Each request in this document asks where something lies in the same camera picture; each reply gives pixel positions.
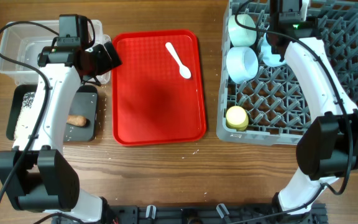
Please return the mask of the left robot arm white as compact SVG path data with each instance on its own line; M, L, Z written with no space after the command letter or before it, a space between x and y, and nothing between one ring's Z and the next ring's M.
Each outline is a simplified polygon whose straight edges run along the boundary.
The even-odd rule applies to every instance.
M63 156L63 137L71 103L84 77L94 78L121 65L111 42L90 51L78 39L44 47L30 134L16 139L11 151L0 151L0 203L7 195L15 210L45 212L78 223L112 223L105 198L80 188L77 173Z

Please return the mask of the white rice pile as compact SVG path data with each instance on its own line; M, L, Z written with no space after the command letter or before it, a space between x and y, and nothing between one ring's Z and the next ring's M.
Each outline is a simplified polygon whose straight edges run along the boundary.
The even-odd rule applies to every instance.
M27 137L32 133L32 128L29 127L28 122L37 119L37 115L31 115L31 107L35 97L35 92L27 92L23 96L23 102L20 109L17 124L14 130L14 140Z

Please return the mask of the orange carrot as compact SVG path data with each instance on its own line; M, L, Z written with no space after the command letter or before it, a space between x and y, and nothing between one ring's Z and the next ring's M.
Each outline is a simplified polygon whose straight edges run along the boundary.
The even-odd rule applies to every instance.
M67 118L67 124L77 127L85 127L88 120L81 115L69 115Z

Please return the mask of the light blue rice bowl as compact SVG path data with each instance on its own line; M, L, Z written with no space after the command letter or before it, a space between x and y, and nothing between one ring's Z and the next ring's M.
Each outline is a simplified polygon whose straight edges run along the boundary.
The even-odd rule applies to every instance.
M250 47L233 47L227 53L226 68L231 80L241 84L255 78L259 62Z

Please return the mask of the yellow plastic cup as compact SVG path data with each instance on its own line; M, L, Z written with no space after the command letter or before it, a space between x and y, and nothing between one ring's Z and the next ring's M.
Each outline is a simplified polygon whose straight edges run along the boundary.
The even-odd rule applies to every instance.
M249 117L244 108L232 106L226 111L226 126L237 131L244 131L249 124Z

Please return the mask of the white plastic spoon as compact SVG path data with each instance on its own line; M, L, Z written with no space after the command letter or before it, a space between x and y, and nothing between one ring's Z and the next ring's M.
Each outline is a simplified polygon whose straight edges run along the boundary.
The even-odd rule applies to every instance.
M185 78L185 79L190 79L191 78L191 71L188 67L186 67L182 61L180 60L174 46L172 45L171 42L167 42L165 44L166 49L168 50L168 52L170 53L170 55L173 57L174 61L176 61L176 63L178 64L179 67L179 72L180 75Z

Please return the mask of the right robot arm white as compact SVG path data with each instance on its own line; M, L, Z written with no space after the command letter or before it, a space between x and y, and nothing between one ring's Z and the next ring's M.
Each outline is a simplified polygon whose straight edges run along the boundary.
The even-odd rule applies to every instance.
M302 216L332 183L341 195L358 169L358 107L333 70L309 1L271 1L268 43L295 74L307 102L311 125L296 146L298 169L277 195L278 211Z

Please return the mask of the light green bowl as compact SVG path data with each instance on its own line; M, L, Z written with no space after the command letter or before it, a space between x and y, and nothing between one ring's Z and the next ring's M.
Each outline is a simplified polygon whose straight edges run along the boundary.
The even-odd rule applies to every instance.
M254 20L248 14L238 15L237 20L244 26L255 28ZM228 31L229 38L234 47L250 47L256 41L256 31L239 26L236 23L235 15L229 18Z

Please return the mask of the light blue plate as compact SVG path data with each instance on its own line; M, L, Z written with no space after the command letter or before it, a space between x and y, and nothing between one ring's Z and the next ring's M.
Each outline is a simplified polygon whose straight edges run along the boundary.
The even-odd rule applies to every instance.
M267 41L267 34L264 33L260 38L262 41L260 44L260 52L262 53L262 61L269 67L278 67L286 64L285 60L281 60L279 54L272 53L272 46Z

